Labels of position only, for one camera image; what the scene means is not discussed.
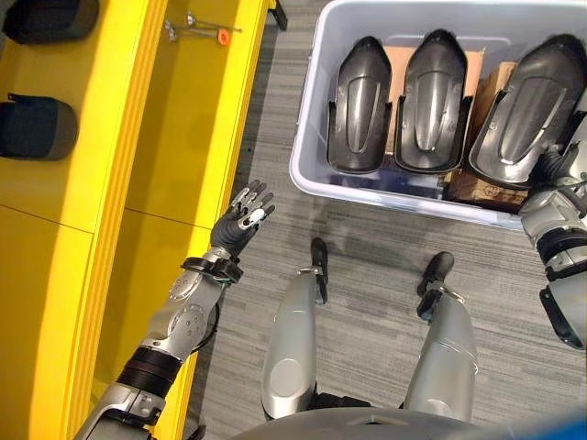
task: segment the black foot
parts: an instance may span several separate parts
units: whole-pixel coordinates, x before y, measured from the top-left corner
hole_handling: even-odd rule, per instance
[[[271,13],[275,17],[275,21],[277,21],[277,26],[281,30],[287,30],[287,15],[285,15],[285,11],[283,10],[283,6],[279,0],[275,2],[275,9],[270,9]]]
[[[328,285],[328,249],[327,244],[320,237],[312,239],[310,245],[310,253],[312,254],[312,266],[318,266],[322,269],[322,275],[316,275],[316,282],[322,297],[322,304],[328,301],[327,285]]]
[[[416,308],[416,312],[423,320],[430,321],[432,319],[432,306],[440,298],[440,295],[442,295],[440,291],[428,290],[428,284],[433,281],[444,282],[444,279],[452,270],[454,264],[455,258],[449,252],[436,254],[428,263],[422,281],[420,281],[416,289],[418,296],[422,298],[422,301]]]

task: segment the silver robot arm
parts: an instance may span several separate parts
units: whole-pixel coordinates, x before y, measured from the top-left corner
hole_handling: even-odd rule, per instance
[[[75,440],[149,440],[183,362],[208,340],[208,317],[220,295],[242,275],[238,254],[274,210],[265,183],[253,181],[216,222],[212,247],[202,258],[188,258],[166,303],[116,382],[110,384]]]
[[[585,169],[582,176],[573,169],[586,152],[587,144],[575,144],[563,156],[552,150],[541,158],[539,168],[554,185],[533,194],[520,210],[549,281],[540,301],[557,336],[578,349],[585,349],[587,339],[587,181]]]

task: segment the white plastic bin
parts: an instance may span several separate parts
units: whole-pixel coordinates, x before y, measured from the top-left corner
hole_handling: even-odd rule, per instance
[[[337,0],[328,4],[316,24],[290,176],[300,190],[314,195],[521,229],[516,215],[436,199],[433,176],[406,173],[393,164],[349,176],[327,163],[327,103],[335,96],[340,63],[354,43],[373,35],[383,45],[417,46],[436,28],[454,32],[465,50],[485,48],[485,77],[499,62],[517,61],[553,34],[585,39],[587,1]]]

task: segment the brown cardboard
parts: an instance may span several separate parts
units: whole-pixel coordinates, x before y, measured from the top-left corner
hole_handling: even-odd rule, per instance
[[[453,171],[448,190],[449,200],[478,204],[508,213],[517,213],[527,196],[528,191],[495,186],[482,181],[468,170]]]
[[[393,141],[395,139],[395,125],[397,117],[397,103],[400,96],[404,93],[405,87],[405,71],[407,63],[414,55],[416,48],[407,48],[400,46],[385,46],[385,53],[392,64],[392,81],[389,90],[389,102],[392,103],[392,117],[390,119],[389,134],[387,135],[387,146],[385,154],[393,155]],[[481,77],[481,69],[483,65],[484,50],[478,52],[465,51],[467,57],[467,78],[465,79],[465,93],[464,96],[474,96],[477,91],[477,84]]]
[[[487,78],[479,82],[467,135],[469,145],[477,137],[477,133],[479,133],[483,122],[485,122],[485,118],[489,114],[489,110],[492,108],[495,96],[500,90],[505,88],[514,69],[515,62],[502,62],[493,69]]]

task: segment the black wrist strap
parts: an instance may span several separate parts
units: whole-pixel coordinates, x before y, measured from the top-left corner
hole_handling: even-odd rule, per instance
[[[217,259],[214,263],[204,258],[187,258],[182,268],[210,275],[215,279],[229,284],[236,284],[242,276],[242,270],[231,259]]]

